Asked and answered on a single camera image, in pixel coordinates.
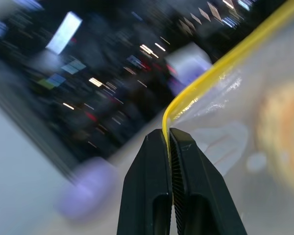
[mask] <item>light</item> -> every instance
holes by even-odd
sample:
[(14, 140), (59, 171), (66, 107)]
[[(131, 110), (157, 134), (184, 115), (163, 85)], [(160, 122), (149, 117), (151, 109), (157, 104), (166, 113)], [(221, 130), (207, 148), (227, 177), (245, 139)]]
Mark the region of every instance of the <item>light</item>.
[(112, 93), (108, 92), (106, 89), (103, 89), (103, 91), (107, 92), (109, 95), (113, 96)]
[(99, 82), (97, 79), (94, 79), (93, 77), (91, 79), (89, 79), (89, 81), (98, 87), (102, 86), (102, 83)]
[(230, 18), (230, 17), (225, 17), (225, 19), (231, 23), (231, 25), (236, 26), (237, 24)]
[(190, 102), (190, 104), (189, 104), (185, 109), (183, 109), (180, 113), (178, 113), (178, 114), (174, 117), (174, 119), (179, 118), (183, 113), (185, 113), (187, 110), (189, 110), (189, 109), (192, 107), (192, 105), (193, 105), (194, 103), (196, 103), (197, 101), (198, 101), (198, 98), (192, 100), (192, 101)]
[(84, 68), (86, 68), (86, 65), (84, 65), (82, 62), (80, 62), (79, 60), (73, 60), (72, 62), (69, 63), (71, 66), (73, 66), (74, 68), (78, 69), (78, 70), (82, 70)]
[(211, 13), (214, 17), (216, 17), (219, 21), (222, 21), (219, 11), (217, 10), (217, 8), (215, 8), (215, 6), (213, 6), (211, 3), (208, 3), (208, 6), (211, 10)]
[(192, 31), (191, 31), (191, 29), (188, 27), (187, 24), (185, 24), (185, 23), (184, 23), (183, 21), (181, 21), (181, 20), (180, 20), (180, 24), (181, 24), (182, 28), (183, 28), (187, 33), (189, 33), (189, 34), (192, 35)]
[(139, 59), (137, 59), (134, 55), (131, 55), (126, 60), (129, 61), (129, 62), (131, 62), (136, 67), (139, 67), (139, 68), (142, 67), (142, 62)]
[(191, 17), (192, 17), (194, 20), (196, 20), (198, 23), (201, 24), (200, 19), (198, 19), (198, 18), (197, 18), (196, 16), (194, 16), (192, 13), (191, 13)]
[(225, 19), (222, 20), (223, 23), (225, 23), (226, 25), (228, 25), (230, 28), (233, 28), (233, 25), (231, 25), (228, 21), (226, 21)]
[(69, 12), (46, 48), (56, 54), (60, 54), (69, 43), (81, 23), (81, 18), (73, 12)]
[(150, 59), (152, 58), (150, 55), (148, 55), (146, 52), (144, 52), (143, 50), (140, 50), (141, 53), (143, 53), (145, 56), (149, 57)]
[(122, 101), (120, 101), (119, 99), (117, 99), (117, 98), (115, 98), (114, 97), (114, 99), (116, 99), (118, 102), (120, 102), (121, 104), (124, 104)]
[(204, 11), (201, 10), (200, 8), (198, 8), (198, 9), (199, 9), (199, 11), (200, 11), (200, 13), (201, 13), (201, 15), (202, 15), (203, 17), (205, 17), (207, 20), (211, 21), (211, 20), (210, 20), (210, 17), (208, 16), (208, 14), (207, 14), (206, 12), (204, 12)]
[(63, 69), (64, 71), (66, 71), (70, 74), (75, 74), (78, 72), (78, 70), (71, 65), (62, 66), (61, 69)]
[(158, 56), (157, 56), (155, 53), (153, 53), (153, 51), (150, 50), (148, 47), (146, 47), (144, 44), (142, 44), (142, 45), (140, 46), (140, 48), (143, 49), (144, 51), (146, 51), (148, 54), (152, 54), (152, 55), (154, 55), (155, 57), (158, 58)]
[(150, 54), (152, 54), (152, 50), (150, 50), (148, 47), (146, 47), (144, 44), (142, 45), (143, 48), (145, 48)]
[(27, 10), (31, 10), (31, 11), (43, 10), (43, 7), (38, 2), (36, 2), (36, 0), (14, 0), (14, 2), (26, 8)]
[(92, 106), (89, 106), (88, 104), (85, 104), (85, 103), (84, 103), (84, 105), (86, 105), (88, 108), (91, 108), (92, 110), (94, 110), (94, 108)]
[(66, 79), (58, 74), (54, 74), (46, 80), (49, 84), (52, 84), (54, 87), (60, 86)]
[(192, 27), (193, 29), (195, 29), (195, 26), (193, 25), (193, 23), (192, 22), (190, 22), (188, 19), (186, 19), (185, 17), (184, 17), (184, 20), (185, 20), (185, 22), (190, 26), (190, 27)]
[(116, 87), (116, 86), (113, 86), (110, 82), (107, 82), (106, 84), (107, 84), (108, 86), (112, 87), (114, 90), (117, 89), (117, 87)]
[(241, 1), (241, 0), (238, 0), (237, 3), (242, 7), (244, 8), (245, 10), (249, 11), (249, 6), (247, 5), (247, 3)]
[(92, 115), (92, 114), (90, 114), (90, 113), (88, 113), (88, 112), (86, 112), (86, 111), (85, 111), (85, 115), (86, 115), (91, 121), (97, 121), (97, 118), (96, 118), (94, 115)]
[(136, 74), (133, 70), (131, 70), (131, 69), (128, 68), (128, 67), (124, 67), (124, 69), (125, 69), (126, 71), (128, 71), (129, 73), (131, 73), (131, 74)]
[(88, 142), (88, 143), (89, 143), (91, 146), (97, 148), (96, 145), (94, 145), (93, 143), (91, 143), (91, 142)]
[(165, 41), (167, 44), (169, 44), (170, 45), (170, 43), (167, 41), (167, 40), (165, 40), (163, 37), (160, 37), (163, 41)]
[(66, 103), (63, 103), (63, 105), (65, 105), (65, 106), (67, 106), (68, 108), (74, 110), (74, 108), (73, 108), (71, 105), (68, 105), (68, 104), (66, 104)]
[(168, 68), (168, 70), (169, 70), (171, 73), (177, 75), (177, 72), (176, 72), (176, 71), (174, 70), (174, 68), (172, 68), (170, 65), (167, 65), (167, 68)]
[(137, 80), (140, 84), (142, 84), (144, 87), (147, 87), (144, 83), (142, 83), (140, 80)]
[(114, 117), (112, 118), (113, 121), (115, 121), (117, 124), (121, 125), (119, 121), (117, 121)]
[(155, 45), (156, 45), (157, 47), (159, 47), (161, 50), (166, 51), (166, 50), (165, 50), (162, 46), (160, 46), (159, 44), (155, 43)]
[(147, 49), (144, 48), (143, 46), (140, 46), (140, 48), (143, 49), (144, 51), (146, 51), (148, 54), (151, 54), (151, 53), (149, 52), (149, 50), (147, 50)]
[(138, 20), (143, 21), (142, 17), (137, 15), (134, 11), (132, 11), (132, 15), (135, 16)]
[(234, 9), (233, 3), (231, 0), (222, 0), (228, 7), (230, 7), (231, 9)]

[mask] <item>white surface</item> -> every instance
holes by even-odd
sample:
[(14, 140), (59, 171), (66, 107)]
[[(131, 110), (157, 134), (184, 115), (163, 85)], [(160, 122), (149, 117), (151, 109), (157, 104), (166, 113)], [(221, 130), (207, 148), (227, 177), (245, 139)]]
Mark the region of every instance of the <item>white surface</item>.
[(31, 235), (65, 182), (0, 109), (0, 235)]

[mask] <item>yellow plastic strip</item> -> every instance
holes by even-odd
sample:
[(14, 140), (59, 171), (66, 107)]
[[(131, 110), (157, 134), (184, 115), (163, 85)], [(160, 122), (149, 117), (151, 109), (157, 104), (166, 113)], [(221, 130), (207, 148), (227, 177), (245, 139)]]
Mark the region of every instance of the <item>yellow plastic strip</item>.
[(289, 23), (292, 19), (294, 19), (294, 0), (288, 0), (271, 16), (269, 16), (259, 27), (257, 27), (257, 29), (254, 30), (248, 37), (218, 60), (210, 70), (185, 88), (171, 102), (162, 119), (162, 132), (165, 137), (169, 153), (169, 125), (173, 118), (186, 108), (177, 109), (177, 106), (181, 102), (191, 104), (194, 99), (202, 97), (214, 84), (216, 84), (221, 74), (246, 59), (257, 46), (263, 43), (269, 38), (270, 35), (282, 26)]

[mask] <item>blurred background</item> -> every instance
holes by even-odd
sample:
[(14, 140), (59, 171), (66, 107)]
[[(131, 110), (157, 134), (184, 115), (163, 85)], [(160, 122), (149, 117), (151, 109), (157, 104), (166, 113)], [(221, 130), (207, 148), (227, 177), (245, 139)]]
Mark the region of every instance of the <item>blurred background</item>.
[(174, 97), (283, 2), (0, 0), (0, 109), (64, 179), (93, 157), (122, 163), (139, 149), (125, 144), (161, 128)]

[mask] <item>transparent plastic film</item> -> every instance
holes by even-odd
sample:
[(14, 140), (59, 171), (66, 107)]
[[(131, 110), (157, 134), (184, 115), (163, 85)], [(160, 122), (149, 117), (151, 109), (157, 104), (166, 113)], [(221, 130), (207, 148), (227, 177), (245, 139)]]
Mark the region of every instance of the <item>transparent plastic film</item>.
[(249, 235), (294, 235), (294, 0), (169, 105), (229, 188)]

